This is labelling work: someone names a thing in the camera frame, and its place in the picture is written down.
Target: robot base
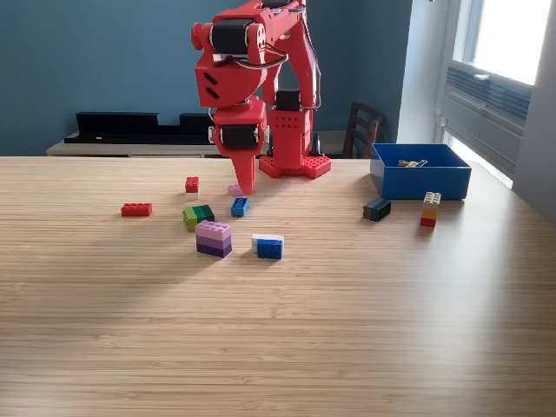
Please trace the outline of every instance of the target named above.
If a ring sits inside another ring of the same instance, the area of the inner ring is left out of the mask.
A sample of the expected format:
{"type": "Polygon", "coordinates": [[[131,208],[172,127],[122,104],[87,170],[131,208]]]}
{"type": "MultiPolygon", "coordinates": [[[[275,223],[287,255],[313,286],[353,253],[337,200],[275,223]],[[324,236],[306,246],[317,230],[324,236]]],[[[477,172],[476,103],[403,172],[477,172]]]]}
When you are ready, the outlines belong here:
{"type": "Polygon", "coordinates": [[[332,161],[327,156],[303,156],[301,164],[301,169],[278,168],[272,156],[262,156],[259,160],[259,169],[272,178],[291,175],[315,179],[326,174],[332,168],[332,161]]]}

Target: pink lego brick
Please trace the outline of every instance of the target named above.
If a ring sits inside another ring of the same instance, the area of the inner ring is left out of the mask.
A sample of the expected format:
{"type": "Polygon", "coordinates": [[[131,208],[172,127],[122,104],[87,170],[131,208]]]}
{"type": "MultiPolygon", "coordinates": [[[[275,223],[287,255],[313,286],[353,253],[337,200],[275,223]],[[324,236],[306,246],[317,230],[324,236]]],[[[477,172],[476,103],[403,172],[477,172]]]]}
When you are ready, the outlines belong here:
{"type": "Polygon", "coordinates": [[[236,185],[230,185],[228,187],[228,195],[230,197],[243,197],[244,196],[242,189],[240,189],[240,186],[237,185],[237,184],[236,185]]]}
{"type": "Polygon", "coordinates": [[[232,228],[228,224],[207,222],[205,220],[195,226],[195,235],[224,241],[232,235],[232,228]]]}

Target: lego brick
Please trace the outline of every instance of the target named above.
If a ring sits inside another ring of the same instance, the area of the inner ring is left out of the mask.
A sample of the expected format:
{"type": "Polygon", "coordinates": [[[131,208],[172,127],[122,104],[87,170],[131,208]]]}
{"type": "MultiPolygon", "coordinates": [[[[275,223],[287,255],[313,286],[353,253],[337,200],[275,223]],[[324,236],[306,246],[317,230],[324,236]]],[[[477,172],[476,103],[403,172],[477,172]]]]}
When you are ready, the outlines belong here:
{"type": "Polygon", "coordinates": [[[192,207],[184,208],[182,213],[183,213],[183,216],[187,217],[188,219],[196,219],[197,218],[197,215],[195,214],[195,211],[193,210],[192,207]]]}
{"type": "Polygon", "coordinates": [[[197,236],[196,240],[197,240],[198,245],[210,246],[211,248],[217,248],[217,249],[224,249],[227,246],[232,244],[232,236],[231,235],[228,236],[223,241],[219,241],[219,240],[216,240],[216,239],[210,239],[210,238],[204,237],[204,236],[197,236]]]}
{"type": "Polygon", "coordinates": [[[423,219],[436,220],[438,218],[438,212],[437,211],[423,210],[423,212],[420,216],[423,219]]]}
{"type": "Polygon", "coordinates": [[[439,193],[427,193],[423,202],[423,211],[438,211],[441,198],[439,193]]]}
{"type": "Polygon", "coordinates": [[[236,185],[230,185],[228,187],[228,195],[230,197],[243,197],[244,196],[242,189],[237,184],[236,185]]]}
{"type": "Polygon", "coordinates": [[[197,220],[197,215],[193,210],[193,207],[186,207],[183,209],[183,223],[188,229],[189,233],[195,232],[195,226],[199,221],[197,220]]]}
{"type": "Polygon", "coordinates": [[[198,176],[188,176],[185,182],[185,192],[186,193],[199,193],[199,177],[198,176]]]}
{"type": "Polygon", "coordinates": [[[373,222],[379,222],[384,217],[389,215],[391,211],[392,203],[390,201],[375,198],[363,207],[363,217],[368,220],[372,220],[373,222]]]}
{"type": "Polygon", "coordinates": [[[260,239],[257,242],[257,255],[259,258],[281,259],[284,255],[283,242],[260,239]]]}
{"type": "Polygon", "coordinates": [[[235,217],[243,217],[245,216],[248,207],[249,207],[248,198],[245,197],[236,198],[234,199],[234,202],[232,203],[232,207],[231,207],[232,215],[235,217]]]}
{"type": "Polygon", "coordinates": [[[201,206],[201,209],[205,214],[205,220],[207,220],[207,222],[215,222],[215,214],[212,212],[209,206],[201,206]]]}
{"type": "Polygon", "coordinates": [[[232,228],[228,224],[207,222],[205,220],[195,226],[195,234],[217,241],[224,241],[228,236],[232,235],[232,228]]]}
{"type": "Polygon", "coordinates": [[[197,243],[197,252],[205,254],[218,256],[219,258],[225,258],[232,252],[232,245],[228,245],[224,249],[212,248],[210,246],[204,246],[197,243]]]}
{"type": "Polygon", "coordinates": [[[426,226],[428,228],[433,228],[434,226],[436,226],[436,221],[435,220],[431,220],[431,219],[420,219],[420,225],[421,226],[426,226]]]}
{"type": "Polygon", "coordinates": [[[149,217],[152,212],[149,202],[126,202],[122,207],[122,217],[149,217]]]}
{"type": "Polygon", "coordinates": [[[195,217],[197,217],[197,223],[200,223],[203,220],[208,220],[207,215],[205,215],[205,212],[201,206],[193,207],[193,211],[195,211],[195,217]]]}
{"type": "Polygon", "coordinates": [[[257,253],[257,243],[259,240],[265,241],[280,241],[282,242],[282,246],[284,246],[284,236],[280,235],[252,235],[251,236],[251,248],[253,252],[257,253]]]}

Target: green lego brick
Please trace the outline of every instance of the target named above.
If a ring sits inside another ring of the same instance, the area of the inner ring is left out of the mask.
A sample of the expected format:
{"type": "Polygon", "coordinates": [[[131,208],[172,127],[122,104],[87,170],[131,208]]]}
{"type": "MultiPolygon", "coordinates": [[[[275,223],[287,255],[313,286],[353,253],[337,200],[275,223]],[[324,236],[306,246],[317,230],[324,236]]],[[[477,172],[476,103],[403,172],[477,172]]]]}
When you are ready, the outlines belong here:
{"type": "Polygon", "coordinates": [[[207,220],[207,215],[205,215],[205,212],[201,206],[193,207],[193,211],[195,211],[195,215],[197,216],[197,223],[200,223],[203,220],[207,220]]]}
{"type": "Polygon", "coordinates": [[[183,209],[183,215],[185,215],[188,219],[196,219],[197,216],[195,214],[195,211],[193,210],[192,207],[186,207],[183,209]]]}
{"type": "Polygon", "coordinates": [[[373,222],[379,222],[390,214],[391,209],[391,202],[382,200],[381,198],[375,198],[363,208],[363,217],[373,222]]]}
{"type": "Polygon", "coordinates": [[[195,226],[199,221],[192,207],[186,207],[183,209],[183,223],[188,228],[189,233],[195,232],[195,226]]]}
{"type": "Polygon", "coordinates": [[[204,212],[208,222],[216,222],[215,214],[212,212],[209,206],[201,206],[201,209],[204,212]]]}

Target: window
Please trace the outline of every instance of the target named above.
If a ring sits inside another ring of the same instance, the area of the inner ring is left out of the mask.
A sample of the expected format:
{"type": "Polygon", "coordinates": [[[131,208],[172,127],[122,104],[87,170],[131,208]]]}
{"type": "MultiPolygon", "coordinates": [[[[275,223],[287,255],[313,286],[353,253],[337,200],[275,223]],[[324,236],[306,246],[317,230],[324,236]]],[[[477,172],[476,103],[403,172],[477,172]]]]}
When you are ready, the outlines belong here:
{"type": "Polygon", "coordinates": [[[462,0],[453,59],[533,85],[551,0],[462,0]]]}
{"type": "Polygon", "coordinates": [[[556,0],[453,0],[436,142],[446,132],[513,178],[556,0]]]}

